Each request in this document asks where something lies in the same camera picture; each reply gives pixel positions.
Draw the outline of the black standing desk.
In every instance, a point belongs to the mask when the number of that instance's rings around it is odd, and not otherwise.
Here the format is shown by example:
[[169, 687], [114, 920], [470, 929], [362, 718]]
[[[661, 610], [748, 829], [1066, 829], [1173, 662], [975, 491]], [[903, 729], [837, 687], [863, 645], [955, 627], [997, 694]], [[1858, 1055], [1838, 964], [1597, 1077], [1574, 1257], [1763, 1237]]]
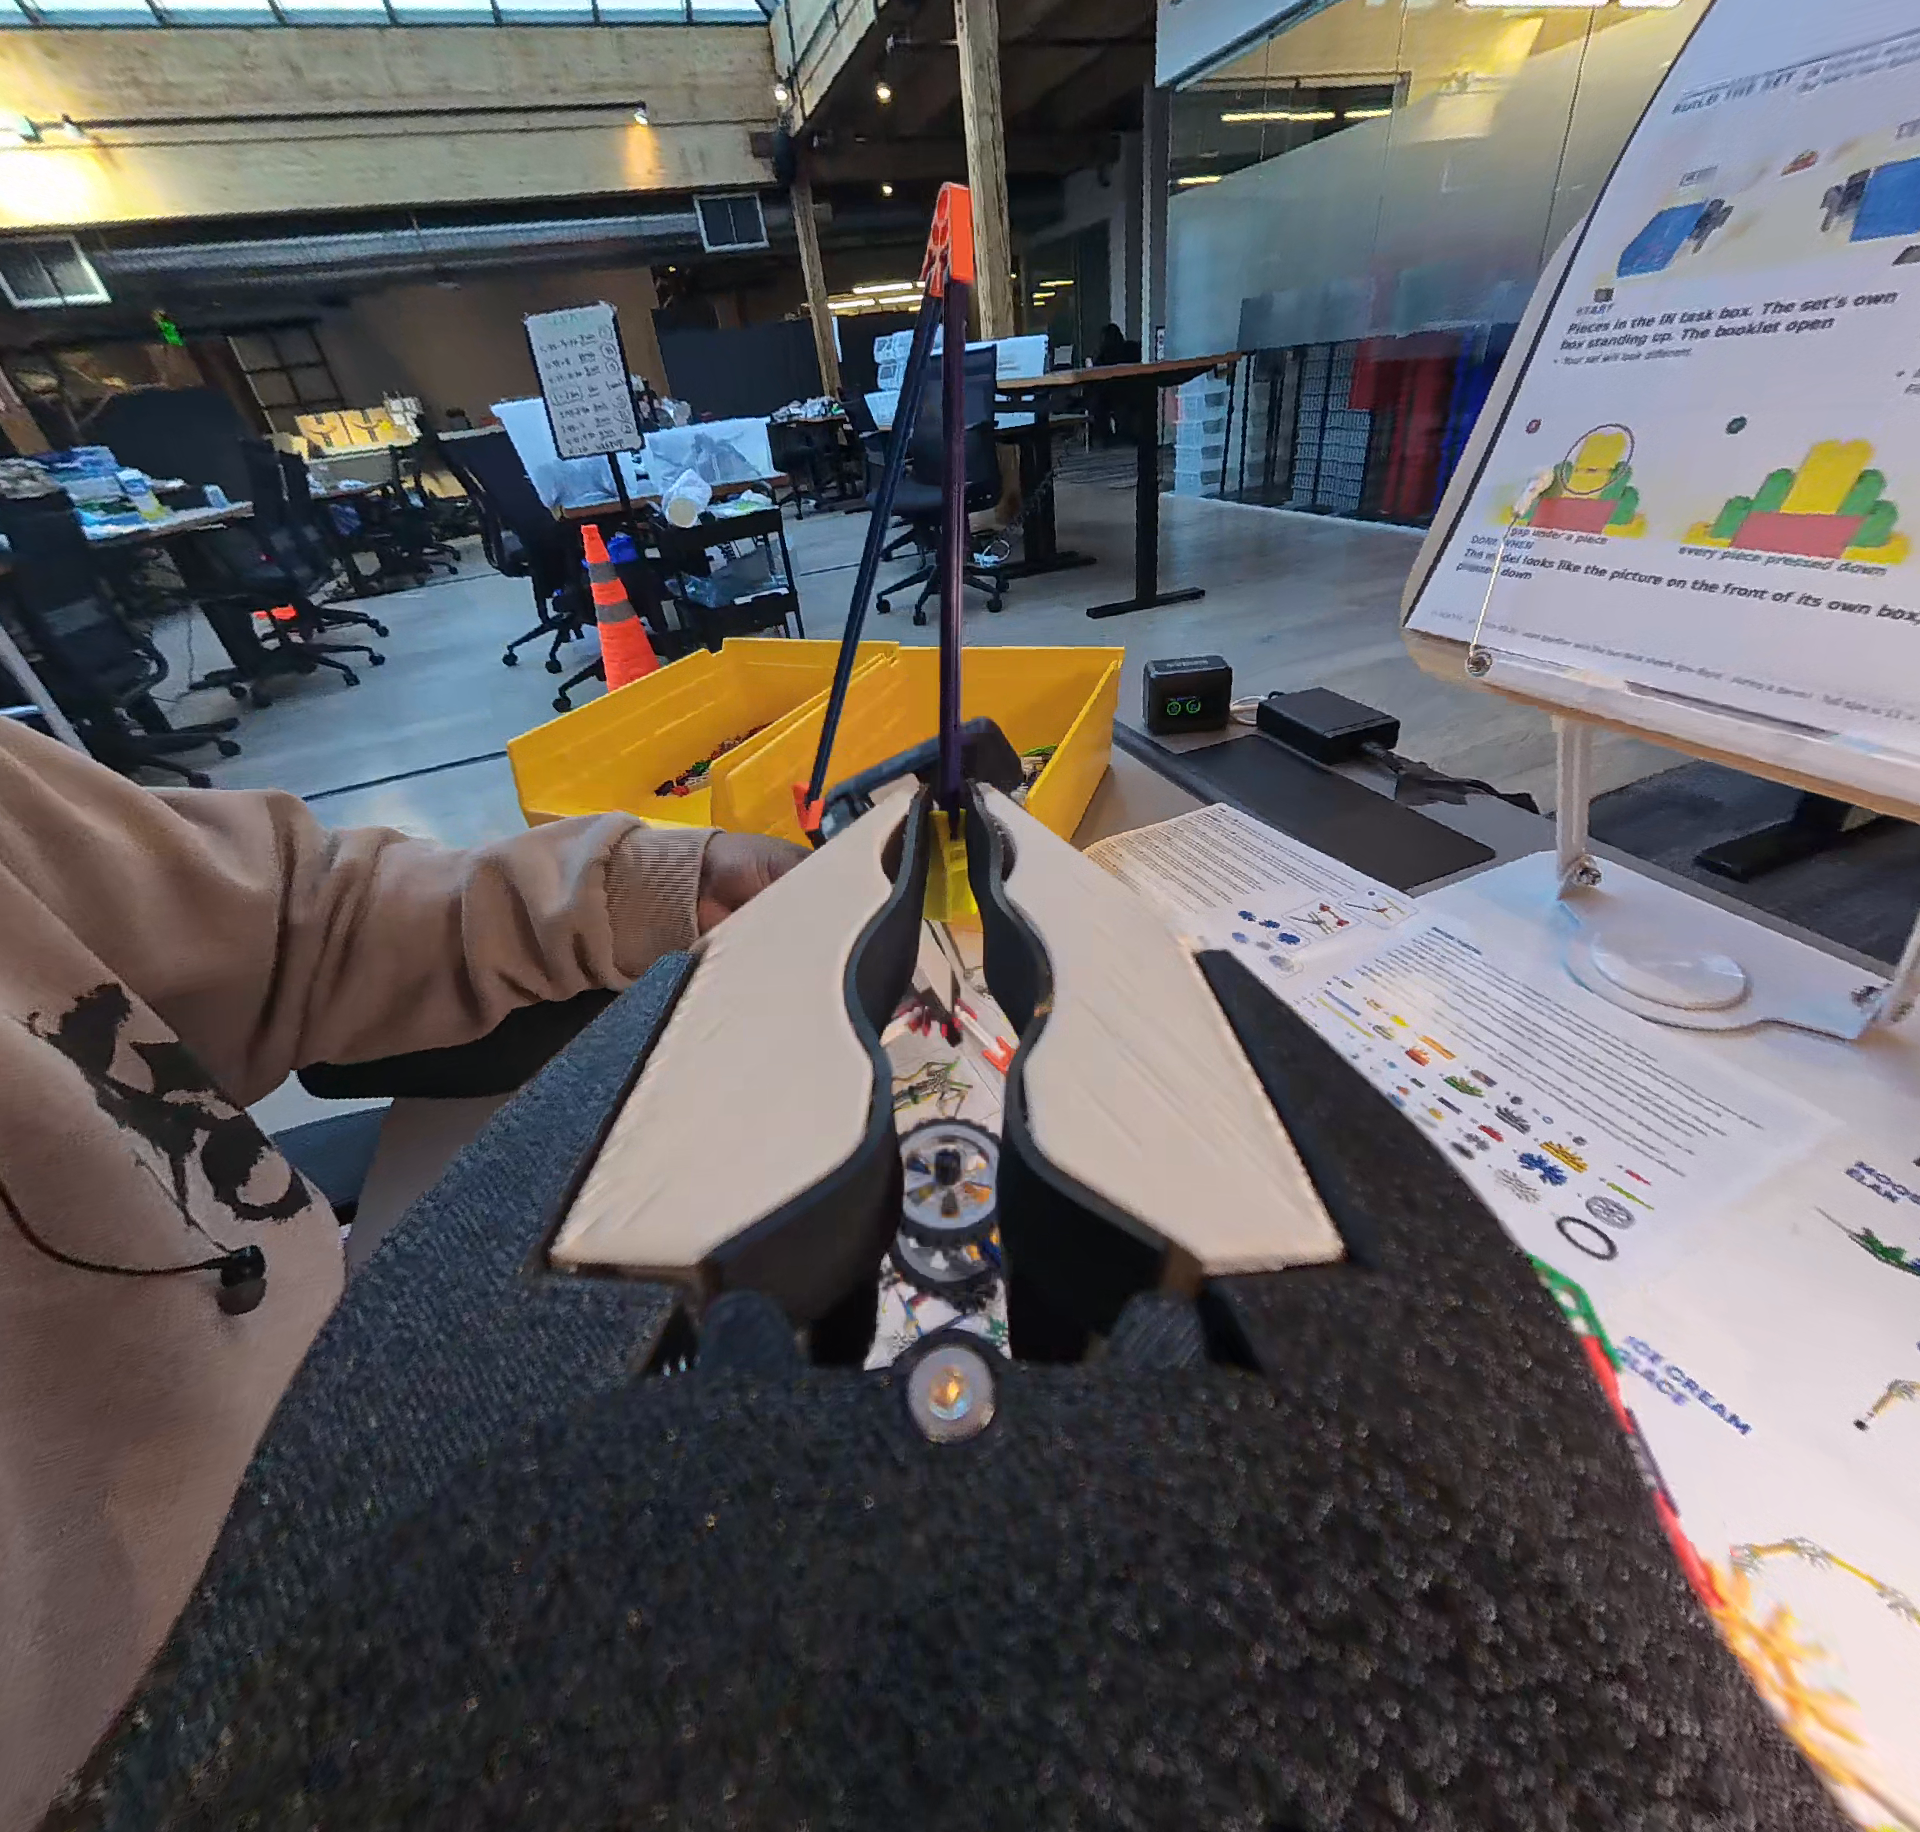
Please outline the black standing desk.
[[1121, 600], [1085, 607], [1085, 619], [1122, 619], [1170, 604], [1201, 600], [1205, 595], [1201, 587], [1163, 590], [1158, 578], [1156, 399], [1194, 380], [1218, 373], [1234, 376], [1243, 357], [1240, 350], [1227, 350], [1194, 357], [1088, 364], [1024, 380], [1005, 380], [997, 387], [997, 404], [1005, 411], [1024, 409], [1032, 418], [1032, 425], [1020, 428], [1015, 438], [1020, 467], [1018, 524], [1044, 528], [1038, 549], [1024, 551], [1007, 570], [1007, 576], [1044, 578], [1094, 566], [1094, 558], [1066, 552], [1059, 545], [1059, 528], [1052, 513], [1052, 484], [1059, 470], [1049, 439], [1054, 399], [1066, 392], [1096, 389], [1112, 394], [1117, 408], [1135, 421], [1133, 587]]

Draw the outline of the black desk mat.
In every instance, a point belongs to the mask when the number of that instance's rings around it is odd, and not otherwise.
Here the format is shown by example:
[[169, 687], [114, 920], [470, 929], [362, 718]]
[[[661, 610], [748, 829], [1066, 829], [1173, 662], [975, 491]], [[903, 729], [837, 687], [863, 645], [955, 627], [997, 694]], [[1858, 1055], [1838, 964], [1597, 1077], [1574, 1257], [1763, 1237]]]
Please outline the black desk mat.
[[1170, 750], [1121, 722], [1113, 741], [1200, 804], [1226, 804], [1244, 813], [1379, 884], [1417, 893], [1497, 860], [1494, 846], [1404, 808], [1390, 794], [1357, 784], [1265, 734]]

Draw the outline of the person's left forearm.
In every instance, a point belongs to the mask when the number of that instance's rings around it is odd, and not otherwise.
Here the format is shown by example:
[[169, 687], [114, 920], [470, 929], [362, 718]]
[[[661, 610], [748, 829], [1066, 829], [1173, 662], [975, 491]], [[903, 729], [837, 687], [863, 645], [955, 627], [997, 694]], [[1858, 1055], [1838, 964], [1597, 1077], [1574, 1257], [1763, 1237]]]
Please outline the person's left forearm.
[[600, 817], [451, 848], [332, 829], [280, 791], [165, 794], [123, 977], [239, 1102], [290, 1072], [466, 1045], [515, 1008], [685, 951], [724, 835]]

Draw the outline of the blue rods with orange connector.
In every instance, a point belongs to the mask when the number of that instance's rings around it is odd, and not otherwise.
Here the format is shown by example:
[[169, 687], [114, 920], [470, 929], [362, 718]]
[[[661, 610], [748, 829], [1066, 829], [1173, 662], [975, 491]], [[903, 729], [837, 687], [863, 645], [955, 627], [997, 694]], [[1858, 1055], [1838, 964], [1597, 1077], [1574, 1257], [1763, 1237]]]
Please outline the blue rods with orange connector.
[[877, 570], [886, 519], [896, 513], [900, 482], [905, 472], [915, 426], [929, 384], [940, 386], [938, 418], [938, 581], [940, 581], [940, 674], [938, 729], [931, 789], [947, 817], [947, 837], [958, 839], [962, 828], [963, 741], [962, 741], [962, 576], [968, 541], [965, 507], [965, 415], [963, 415], [963, 344], [968, 305], [975, 283], [973, 193], [962, 182], [938, 189], [929, 235], [918, 275], [922, 299], [915, 314], [909, 356], [900, 380], [898, 409], [881, 461], [877, 499], [862, 545], [848, 619], [824, 705], [824, 722], [813, 760], [794, 794], [796, 819], [809, 845], [827, 842], [827, 769], [837, 739], [841, 711], [850, 693], [854, 649], [877, 591]]

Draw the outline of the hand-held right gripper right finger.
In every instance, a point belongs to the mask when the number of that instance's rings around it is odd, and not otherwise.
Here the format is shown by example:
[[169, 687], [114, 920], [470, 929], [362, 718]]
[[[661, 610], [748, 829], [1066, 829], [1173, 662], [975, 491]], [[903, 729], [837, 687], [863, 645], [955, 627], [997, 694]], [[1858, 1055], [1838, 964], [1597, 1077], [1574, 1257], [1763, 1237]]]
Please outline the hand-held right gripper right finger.
[[1340, 1263], [1211, 982], [1143, 900], [982, 798], [975, 906], [1015, 1039], [997, 1173], [1012, 1353], [1079, 1355], [1142, 1294]]

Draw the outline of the yellow plastic bin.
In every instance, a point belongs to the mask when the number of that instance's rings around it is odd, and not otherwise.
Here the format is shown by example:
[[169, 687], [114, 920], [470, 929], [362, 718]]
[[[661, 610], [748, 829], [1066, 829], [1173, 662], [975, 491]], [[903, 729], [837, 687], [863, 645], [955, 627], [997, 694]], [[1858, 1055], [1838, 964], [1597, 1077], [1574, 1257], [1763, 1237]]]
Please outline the yellow plastic bin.
[[[1107, 771], [1122, 651], [973, 645], [962, 664], [962, 716], [992, 718], [1020, 755], [1046, 753], [1027, 810], [1069, 839]], [[929, 645], [865, 643], [836, 729], [824, 789], [933, 739], [940, 658]], [[829, 693], [778, 718], [722, 757], [707, 822], [800, 839], [796, 794], [819, 750]]]
[[707, 828], [708, 773], [732, 748], [799, 716], [830, 683], [830, 640], [742, 638], [661, 664], [509, 741], [527, 825], [624, 813]]

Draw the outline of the small black display box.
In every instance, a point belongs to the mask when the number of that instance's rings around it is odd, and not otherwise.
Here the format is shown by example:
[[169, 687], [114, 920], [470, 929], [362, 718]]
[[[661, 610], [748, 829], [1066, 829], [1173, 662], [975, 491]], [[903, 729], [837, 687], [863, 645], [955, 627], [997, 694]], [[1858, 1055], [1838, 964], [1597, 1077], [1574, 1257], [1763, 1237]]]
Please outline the small black display box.
[[1234, 673], [1216, 654], [1143, 659], [1140, 720], [1145, 734], [1222, 733], [1234, 716]]

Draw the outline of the whiteboard sign on stand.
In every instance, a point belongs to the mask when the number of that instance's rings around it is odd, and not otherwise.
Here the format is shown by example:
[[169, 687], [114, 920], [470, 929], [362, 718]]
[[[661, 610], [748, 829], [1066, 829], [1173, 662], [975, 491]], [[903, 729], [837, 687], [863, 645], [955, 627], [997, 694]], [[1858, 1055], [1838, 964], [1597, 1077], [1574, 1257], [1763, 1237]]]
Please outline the whiteboard sign on stand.
[[644, 439], [615, 307], [600, 299], [527, 313], [523, 328], [559, 461], [600, 459], [617, 505], [629, 516], [634, 489], [626, 459], [637, 456]]

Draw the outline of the white plastic cover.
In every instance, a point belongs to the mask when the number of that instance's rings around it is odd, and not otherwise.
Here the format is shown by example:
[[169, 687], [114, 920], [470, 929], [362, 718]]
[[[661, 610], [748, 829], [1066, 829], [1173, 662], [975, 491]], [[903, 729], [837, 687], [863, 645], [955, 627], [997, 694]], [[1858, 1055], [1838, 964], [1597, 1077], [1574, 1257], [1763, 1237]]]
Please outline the white plastic cover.
[[[543, 399], [492, 404], [507, 430], [539, 501], [551, 509], [615, 503], [617, 487], [602, 452], [565, 456], [553, 433]], [[629, 498], [661, 498], [685, 472], [700, 475], [718, 493], [774, 473], [764, 421], [718, 421], [669, 426], [638, 436], [638, 452], [617, 456], [618, 478]]]

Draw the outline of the grey desk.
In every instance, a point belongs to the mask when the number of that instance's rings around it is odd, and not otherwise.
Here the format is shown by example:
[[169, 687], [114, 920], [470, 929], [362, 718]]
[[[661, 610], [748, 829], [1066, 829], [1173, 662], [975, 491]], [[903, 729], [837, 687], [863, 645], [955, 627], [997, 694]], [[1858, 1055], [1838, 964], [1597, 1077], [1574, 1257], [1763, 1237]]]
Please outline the grey desk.
[[[1338, 775], [1385, 793], [1382, 764], [1340, 764]], [[1916, 825], [1870, 819], [1841, 829], [1835, 819], [1793, 819], [1789, 806], [1815, 794], [1793, 794], [1726, 764], [1677, 764], [1602, 793], [1597, 801], [1597, 857], [1631, 863], [1646, 877], [1693, 891], [1702, 902], [1741, 917], [1772, 917], [1777, 929], [1830, 951], [1845, 950], [1860, 964], [1890, 968], [1893, 925], [1905, 935], [1916, 909]], [[1117, 748], [1112, 762], [1079, 821], [1075, 845], [1171, 821], [1200, 799], [1173, 787], [1148, 764]], [[1554, 822], [1485, 793], [1464, 793], [1459, 804], [1417, 808], [1495, 848], [1495, 863], [1524, 860], [1554, 845]], [[1751, 851], [1724, 845], [1736, 821], [1777, 819]], [[1916, 1277], [1916, 1166], [1895, 1166], [1885, 1192], [1869, 1192], [1870, 1220], [1842, 1220], [1848, 1237], [1870, 1232], [1879, 1264]]]

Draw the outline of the wooden document stand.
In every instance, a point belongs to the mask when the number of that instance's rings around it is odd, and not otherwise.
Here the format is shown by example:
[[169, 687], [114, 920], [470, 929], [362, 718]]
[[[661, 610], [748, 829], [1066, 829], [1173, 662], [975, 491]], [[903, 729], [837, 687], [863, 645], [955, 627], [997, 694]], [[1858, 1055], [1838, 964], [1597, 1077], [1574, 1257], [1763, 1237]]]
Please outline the wooden document stand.
[[1711, 0], [1426, 531], [1426, 671], [1916, 819], [1916, 23]]

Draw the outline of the orange traffic cone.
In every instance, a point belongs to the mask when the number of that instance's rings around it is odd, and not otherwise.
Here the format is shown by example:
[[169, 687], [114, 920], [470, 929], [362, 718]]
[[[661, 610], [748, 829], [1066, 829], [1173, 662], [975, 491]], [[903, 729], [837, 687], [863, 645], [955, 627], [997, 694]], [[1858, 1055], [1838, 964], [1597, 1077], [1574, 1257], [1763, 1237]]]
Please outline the orange traffic cone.
[[595, 523], [581, 524], [582, 570], [600, 640], [600, 669], [609, 693], [659, 671], [659, 654], [644, 617], [643, 561], [626, 531], [607, 538]]

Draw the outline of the black office chair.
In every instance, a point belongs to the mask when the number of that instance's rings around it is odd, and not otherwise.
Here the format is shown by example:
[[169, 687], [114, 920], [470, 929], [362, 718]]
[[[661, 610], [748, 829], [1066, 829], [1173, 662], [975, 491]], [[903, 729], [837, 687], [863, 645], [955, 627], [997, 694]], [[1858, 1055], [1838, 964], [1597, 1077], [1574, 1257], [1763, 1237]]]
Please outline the black office chair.
[[524, 576], [535, 595], [538, 623], [507, 645], [500, 664], [515, 666], [521, 647], [548, 634], [543, 669], [559, 674], [562, 647], [595, 629], [579, 534], [539, 499], [503, 428], [432, 433], [432, 446], [477, 509], [492, 568]]
[[322, 600], [323, 587], [339, 576], [337, 564], [319, 528], [294, 505], [285, 459], [277, 447], [249, 436], [238, 439], [235, 452], [252, 505], [252, 570], [239, 585], [264, 615], [270, 649], [295, 673], [330, 669], [355, 686], [360, 674], [347, 659], [360, 656], [372, 669], [383, 666], [388, 626]]
[[909, 591], [913, 626], [926, 626], [929, 609], [947, 593], [947, 523], [958, 519], [962, 595], [977, 595], [987, 613], [1005, 607], [1009, 552], [992, 534], [973, 524], [1003, 498], [1003, 473], [997, 446], [998, 357], [990, 343], [968, 343], [962, 352], [955, 421], [947, 415], [944, 359], [929, 357], [918, 384], [913, 414], [905, 414], [905, 389], [900, 387], [894, 422], [873, 436], [881, 456], [870, 467], [870, 513], [877, 541], [877, 568], [901, 552], [915, 558], [903, 578], [877, 576], [870, 585], [872, 610], [888, 615], [900, 593]]
[[75, 729], [78, 746], [121, 775], [159, 769], [189, 789], [209, 789], [185, 755], [212, 748], [223, 759], [239, 753], [228, 739], [238, 720], [175, 729], [155, 689], [169, 664], [154, 640], [125, 619], [109, 593], [84, 524], [56, 491], [3, 498], [3, 607], [35, 651], [35, 673], [54, 705]]

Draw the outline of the black power adapter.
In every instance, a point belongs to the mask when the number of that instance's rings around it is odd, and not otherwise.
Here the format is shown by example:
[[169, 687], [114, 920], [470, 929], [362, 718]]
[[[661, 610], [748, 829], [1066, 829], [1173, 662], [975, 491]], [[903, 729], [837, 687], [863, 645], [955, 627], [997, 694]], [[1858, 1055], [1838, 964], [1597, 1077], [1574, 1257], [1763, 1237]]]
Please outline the black power adapter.
[[1327, 687], [1265, 693], [1253, 707], [1255, 733], [1318, 764], [1388, 760], [1398, 739], [1398, 722], [1374, 707]]

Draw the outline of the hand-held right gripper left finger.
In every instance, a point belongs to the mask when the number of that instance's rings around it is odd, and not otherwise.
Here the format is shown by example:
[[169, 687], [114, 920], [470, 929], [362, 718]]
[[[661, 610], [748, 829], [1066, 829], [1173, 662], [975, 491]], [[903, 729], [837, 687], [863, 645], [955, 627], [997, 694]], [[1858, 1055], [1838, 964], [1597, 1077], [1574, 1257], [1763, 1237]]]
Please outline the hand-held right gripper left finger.
[[915, 980], [929, 799], [894, 791], [702, 942], [548, 1240], [562, 1275], [758, 1292], [815, 1325], [900, 1226], [881, 1037]]

